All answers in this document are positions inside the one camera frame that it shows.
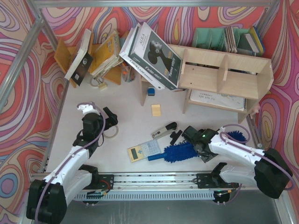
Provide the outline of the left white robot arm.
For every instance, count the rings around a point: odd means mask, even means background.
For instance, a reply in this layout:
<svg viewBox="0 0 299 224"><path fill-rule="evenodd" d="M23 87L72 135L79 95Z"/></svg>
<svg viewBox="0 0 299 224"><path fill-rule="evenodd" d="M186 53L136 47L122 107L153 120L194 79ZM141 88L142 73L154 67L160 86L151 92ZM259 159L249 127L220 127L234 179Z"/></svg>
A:
<svg viewBox="0 0 299 224"><path fill-rule="evenodd" d="M26 217L35 223L59 224L74 197L85 187L100 187L97 167L86 165L99 147L103 132L118 124L117 115L94 102L77 105L83 113L83 128L63 161L42 180L33 180L29 187Z"/></svg>

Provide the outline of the blue microfiber duster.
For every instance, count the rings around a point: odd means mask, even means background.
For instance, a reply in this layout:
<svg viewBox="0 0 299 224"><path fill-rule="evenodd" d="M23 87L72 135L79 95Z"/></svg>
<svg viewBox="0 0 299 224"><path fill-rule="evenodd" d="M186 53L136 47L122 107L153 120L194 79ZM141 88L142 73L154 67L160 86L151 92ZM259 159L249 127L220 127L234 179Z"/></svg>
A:
<svg viewBox="0 0 299 224"><path fill-rule="evenodd" d="M158 159L164 159L166 162L174 163L177 161L184 161L198 157L197 152L193 149L193 146L185 141L177 145L168 146L161 154L156 154L148 157L148 161L154 161Z"/></svg>

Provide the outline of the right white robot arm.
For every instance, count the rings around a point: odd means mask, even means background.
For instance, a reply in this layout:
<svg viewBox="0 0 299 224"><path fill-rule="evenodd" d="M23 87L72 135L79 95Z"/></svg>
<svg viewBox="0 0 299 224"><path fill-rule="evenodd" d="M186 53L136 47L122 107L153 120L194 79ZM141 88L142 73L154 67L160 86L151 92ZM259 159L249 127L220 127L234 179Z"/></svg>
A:
<svg viewBox="0 0 299 224"><path fill-rule="evenodd" d="M257 187L266 196L278 199L284 190L292 190L296 183L293 174L280 153L252 148L244 140L237 140L226 132L226 126L218 130L196 130L188 126L182 133L204 163L218 155L239 163L239 166L220 162L211 173L198 174L198 188L229 188L233 185Z"/></svg>

